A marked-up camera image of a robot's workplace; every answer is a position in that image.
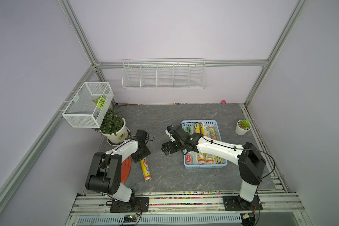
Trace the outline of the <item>light blue plastic basket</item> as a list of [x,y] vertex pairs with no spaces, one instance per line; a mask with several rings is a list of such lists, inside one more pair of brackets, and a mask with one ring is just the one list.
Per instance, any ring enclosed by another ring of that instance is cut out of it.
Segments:
[[[193,129],[193,132],[194,132],[194,123],[197,122],[197,121],[190,121],[190,120],[185,120],[185,121],[182,121],[182,128],[184,127],[184,125],[188,125],[188,126],[191,126],[192,129]],[[215,120],[204,120],[204,122],[206,123],[206,126],[207,126],[207,131],[208,131],[208,128],[209,127],[214,127],[214,130],[215,130],[215,133],[216,133],[216,137],[217,137],[217,141],[222,141],[221,139],[221,135],[220,135],[220,131],[218,129],[218,124]],[[186,165],[186,156],[184,155],[184,166],[186,169],[218,169],[218,168],[223,168],[225,166],[227,166],[228,164],[228,161],[224,158],[222,158],[223,160],[223,164],[216,164],[215,163],[215,157],[213,157],[213,160],[214,160],[214,164],[203,164],[203,165]]]

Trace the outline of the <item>yellow plastic wrap roll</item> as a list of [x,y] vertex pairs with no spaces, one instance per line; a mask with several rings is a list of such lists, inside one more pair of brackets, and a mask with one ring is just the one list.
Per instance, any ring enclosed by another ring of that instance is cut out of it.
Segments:
[[[209,135],[210,135],[211,139],[217,140],[217,137],[216,137],[216,133],[215,133],[214,127],[209,127],[209,128],[208,128],[208,132],[209,132]],[[222,158],[220,158],[220,157],[218,157],[218,156],[213,156],[213,157],[215,157],[215,163],[216,163],[216,164],[223,164]]]

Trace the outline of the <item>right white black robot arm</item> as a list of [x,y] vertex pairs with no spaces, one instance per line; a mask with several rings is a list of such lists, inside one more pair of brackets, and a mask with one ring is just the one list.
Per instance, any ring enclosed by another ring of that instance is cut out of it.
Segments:
[[245,145],[235,145],[213,140],[199,133],[188,134],[181,126],[168,126],[165,133],[170,141],[162,144],[165,155],[181,151],[211,154],[238,166],[242,179],[238,202],[250,204],[254,201],[258,186],[262,182],[266,160],[260,151],[247,142]]

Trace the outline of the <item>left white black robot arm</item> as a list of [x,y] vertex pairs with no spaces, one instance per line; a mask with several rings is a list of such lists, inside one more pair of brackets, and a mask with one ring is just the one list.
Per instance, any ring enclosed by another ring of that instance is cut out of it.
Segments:
[[103,193],[124,203],[132,202],[134,192],[121,182],[122,163],[130,158],[134,163],[150,155],[147,147],[149,135],[145,130],[137,130],[134,137],[107,152],[94,154],[85,188],[89,191]]

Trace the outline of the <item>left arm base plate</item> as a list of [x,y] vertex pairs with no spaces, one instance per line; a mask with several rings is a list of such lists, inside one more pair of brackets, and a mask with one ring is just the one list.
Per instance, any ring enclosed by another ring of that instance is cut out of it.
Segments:
[[149,198],[144,196],[133,195],[129,202],[112,201],[110,212],[111,213],[127,213],[127,212],[148,212]]

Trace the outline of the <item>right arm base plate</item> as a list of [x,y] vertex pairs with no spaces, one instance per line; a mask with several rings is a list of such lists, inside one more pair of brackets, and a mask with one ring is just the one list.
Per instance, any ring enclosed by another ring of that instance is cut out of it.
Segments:
[[262,204],[258,195],[255,195],[251,202],[246,201],[239,195],[227,195],[223,196],[223,203],[225,211],[261,211],[263,210]]

